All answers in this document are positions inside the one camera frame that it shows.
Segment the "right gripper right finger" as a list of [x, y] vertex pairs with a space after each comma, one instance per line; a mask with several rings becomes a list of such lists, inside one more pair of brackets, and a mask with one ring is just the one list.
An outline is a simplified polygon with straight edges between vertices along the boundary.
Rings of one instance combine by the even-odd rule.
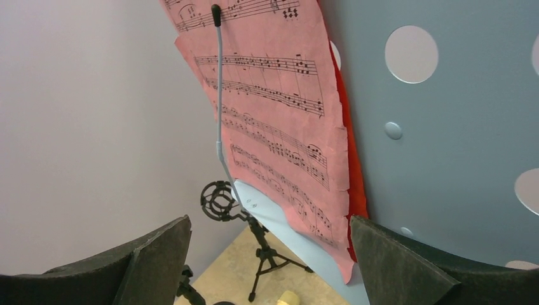
[[350, 219], [351, 240], [371, 304], [538, 304], [538, 270], [477, 262]]

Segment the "beige microphone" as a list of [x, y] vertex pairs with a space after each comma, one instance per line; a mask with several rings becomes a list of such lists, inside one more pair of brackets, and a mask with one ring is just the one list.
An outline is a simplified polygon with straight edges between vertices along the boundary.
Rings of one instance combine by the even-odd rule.
[[300, 305], [300, 297], [293, 291], [286, 290], [277, 300], [276, 305]]

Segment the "blue music stand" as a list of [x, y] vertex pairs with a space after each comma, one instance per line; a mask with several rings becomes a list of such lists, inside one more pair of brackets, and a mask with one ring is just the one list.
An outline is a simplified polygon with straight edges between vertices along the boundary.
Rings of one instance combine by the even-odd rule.
[[[322, 1], [343, 61], [371, 221], [477, 262], [538, 270], [538, 2]], [[283, 210], [244, 207], [351, 304]]]

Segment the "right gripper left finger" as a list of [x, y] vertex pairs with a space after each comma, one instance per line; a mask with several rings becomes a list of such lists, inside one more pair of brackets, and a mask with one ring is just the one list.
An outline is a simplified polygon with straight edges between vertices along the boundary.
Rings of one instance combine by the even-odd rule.
[[3, 274], [1, 304], [173, 304], [190, 239], [185, 215], [43, 274]]

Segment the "black round-base mic stand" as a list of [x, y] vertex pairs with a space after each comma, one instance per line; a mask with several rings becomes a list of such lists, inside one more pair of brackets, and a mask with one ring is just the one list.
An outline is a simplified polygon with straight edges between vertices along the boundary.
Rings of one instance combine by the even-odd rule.
[[175, 296], [184, 297], [193, 305], [207, 305], [204, 297], [190, 284], [190, 279], [193, 276], [191, 268], [185, 264], [181, 269], [181, 275], [179, 279], [179, 285], [177, 287]]

